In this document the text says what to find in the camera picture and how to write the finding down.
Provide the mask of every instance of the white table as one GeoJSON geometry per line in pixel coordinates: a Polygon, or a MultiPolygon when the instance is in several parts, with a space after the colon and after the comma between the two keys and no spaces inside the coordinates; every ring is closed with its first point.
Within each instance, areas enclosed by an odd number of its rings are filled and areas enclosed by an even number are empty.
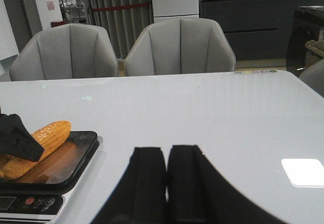
{"type": "Polygon", "coordinates": [[[284,158],[324,163],[324,99],[293,74],[206,73],[0,83],[3,113],[33,132],[56,120],[103,143],[59,223],[89,223],[134,147],[199,145],[251,201],[287,223],[324,223],[324,189],[296,188],[284,158]]]}

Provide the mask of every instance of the gray chair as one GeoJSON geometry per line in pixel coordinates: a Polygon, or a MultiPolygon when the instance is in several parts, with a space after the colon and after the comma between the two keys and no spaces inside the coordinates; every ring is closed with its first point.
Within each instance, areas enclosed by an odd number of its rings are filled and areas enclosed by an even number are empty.
{"type": "Polygon", "coordinates": [[[117,74],[117,59],[107,31],[85,24],[66,24],[37,33],[10,68],[11,81],[117,74]]]}
{"type": "Polygon", "coordinates": [[[305,69],[299,78],[324,97],[324,59],[305,69]]]}
{"type": "Polygon", "coordinates": [[[126,76],[224,72],[235,55],[217,22],[180,17],[147,26],[124,63],[126,76]]]}

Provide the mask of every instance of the kitchen scale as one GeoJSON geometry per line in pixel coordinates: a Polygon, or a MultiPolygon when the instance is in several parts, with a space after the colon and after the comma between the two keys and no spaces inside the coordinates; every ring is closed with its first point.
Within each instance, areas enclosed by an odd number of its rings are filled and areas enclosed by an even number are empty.
{"type": "Polygon", "coordinates": [[[95,132],[71,131],[25,175],[0,179],[0,223],[56,223],[98,146],[95,132]]]}

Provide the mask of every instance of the gray curtain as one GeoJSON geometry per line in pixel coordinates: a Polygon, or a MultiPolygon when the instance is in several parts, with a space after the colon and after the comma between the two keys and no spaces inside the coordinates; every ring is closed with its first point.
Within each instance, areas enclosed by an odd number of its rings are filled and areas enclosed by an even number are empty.
{"type": "Polygon", "coordinates": [[[152,0],[84,0],[88,23],[104,27],[109,34],[117,58],[124,59],[140,32],[151,23],[150,7],[117,11],[93,12],[96,8],[111,8],[143,4],[152,0]]]}

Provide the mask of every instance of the yellow corn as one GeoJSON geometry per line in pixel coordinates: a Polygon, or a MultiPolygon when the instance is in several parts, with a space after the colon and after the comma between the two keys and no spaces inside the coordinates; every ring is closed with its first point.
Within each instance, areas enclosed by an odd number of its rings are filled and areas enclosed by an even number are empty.
{"type": "Polygon", "coordinates": [[[9,161],[10,158],[11,156],[8,154],[0,154],[0,169],[9,161]]]}
{"type": "MultiPolygon", "coordinates": [[[[44,147],[44,152],[39,162],[61,146],[68,138],[70,131],[71,123],[69,121],[56,121],[31,134],[44,147]]],[[[12,157],[0,168],[0,177],[7,180],[14,180],[27,173],[39,162],[32,162],[20,157],[12,157]]]]}

